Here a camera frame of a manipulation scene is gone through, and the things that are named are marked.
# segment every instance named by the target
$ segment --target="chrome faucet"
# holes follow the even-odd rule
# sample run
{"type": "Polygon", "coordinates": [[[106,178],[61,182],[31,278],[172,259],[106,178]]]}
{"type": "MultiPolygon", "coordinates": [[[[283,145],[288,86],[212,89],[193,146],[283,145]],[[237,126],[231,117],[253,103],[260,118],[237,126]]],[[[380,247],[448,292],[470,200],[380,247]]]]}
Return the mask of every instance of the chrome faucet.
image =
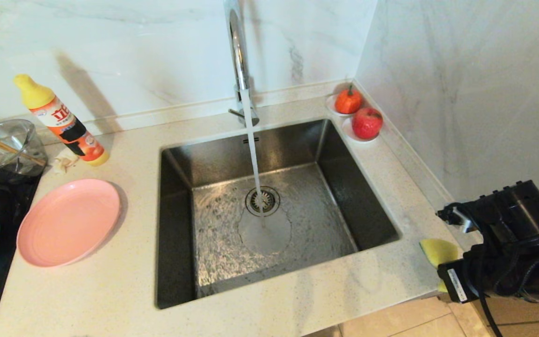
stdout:
{"type": "Polygon", "coordinates": [[[234,75],[236,76],[236,85],[234,91],[236,95],[237,109],[229,109],[229,113],[238,116],[238,121],[246,126],[244,121],[244,109],[242,109],[241,91],[246,90],[251,102],[251,117],[253,125],[259,123],[259,117],[253,107],[253,101],[250,99],[250,83],[247,68],[247,48],[244,43],[244,34],[242,33],[242,22],[240,15],[240,6],[238,0],[224,0],[224,9],[226,11],[226,23],[228,36],[230,38],[231,52],[233,55],[234,75]]]}

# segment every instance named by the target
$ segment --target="marble backsplash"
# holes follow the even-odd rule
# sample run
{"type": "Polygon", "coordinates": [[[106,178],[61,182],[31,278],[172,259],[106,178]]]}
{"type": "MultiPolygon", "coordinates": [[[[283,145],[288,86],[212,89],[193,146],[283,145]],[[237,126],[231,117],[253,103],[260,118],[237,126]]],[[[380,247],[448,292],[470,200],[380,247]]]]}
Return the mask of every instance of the marble backsplash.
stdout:
{"type": "Polygon", "coordinates": [[[379,0],[356,79],[455,200],[539,187],[539,1],[379,0]]]}
{"type": "MultiPolygon", "coordinates": [[[[256,92],[352,78],[376,0],[241,0],[256,92]]],[[[222,0],[0,0],[0,119],[28,73],[83,121],[233,97],[222,0]]]]}

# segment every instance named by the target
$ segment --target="sink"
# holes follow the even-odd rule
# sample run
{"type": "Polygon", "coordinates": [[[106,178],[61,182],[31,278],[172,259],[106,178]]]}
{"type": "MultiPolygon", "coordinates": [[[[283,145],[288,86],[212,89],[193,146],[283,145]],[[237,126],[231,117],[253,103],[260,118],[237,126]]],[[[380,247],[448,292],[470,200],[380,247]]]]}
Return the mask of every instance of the sink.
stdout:
{"type": "Polygon", "coordinates": [[[164,149],[156,305],[172,307],[399,238],[330,120],[164,149]]]}

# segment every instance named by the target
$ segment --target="sink drain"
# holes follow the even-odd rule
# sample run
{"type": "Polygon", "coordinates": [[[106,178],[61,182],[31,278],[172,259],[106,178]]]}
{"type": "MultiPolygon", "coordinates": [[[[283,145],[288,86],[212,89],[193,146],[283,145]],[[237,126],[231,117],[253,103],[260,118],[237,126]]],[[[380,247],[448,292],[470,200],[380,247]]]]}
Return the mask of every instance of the sink drain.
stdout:
{"type": "Polygon", "coordinates": [[[253,188],[247,194],[245,200],[248,211],[256,216],[272,215],[280,205],[280,195],[278,192],[269,186],[261,186],[261,198],[257,197],[257,189],[253,188]]]}

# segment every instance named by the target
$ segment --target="white countertop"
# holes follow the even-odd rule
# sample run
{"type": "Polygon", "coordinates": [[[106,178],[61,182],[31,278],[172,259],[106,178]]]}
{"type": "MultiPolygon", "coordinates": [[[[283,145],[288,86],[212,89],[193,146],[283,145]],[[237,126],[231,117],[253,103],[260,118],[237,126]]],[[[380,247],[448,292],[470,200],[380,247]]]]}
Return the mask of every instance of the white countertop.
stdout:
{"type": "MultiPolygon", "coordinates": [[[[258,109],[257,130],[331,118],[324,98],[258,109]]],[[[0,337],[299,337],[436,290],[419,240],[453,236],[388,145],[345,141],[400,233],[398,241],[169,309],[155,307],[159,154],[166,147],[244,134],[232,115],[117,132],[100,167],[43,175],[35,201],[75,179],[113,183],[124,207],[107,242],[69,266],[41,269],[19,254],[0,303],[0,337]]],[[[51,145],[51,158],[63,148],[51,145]]]]}

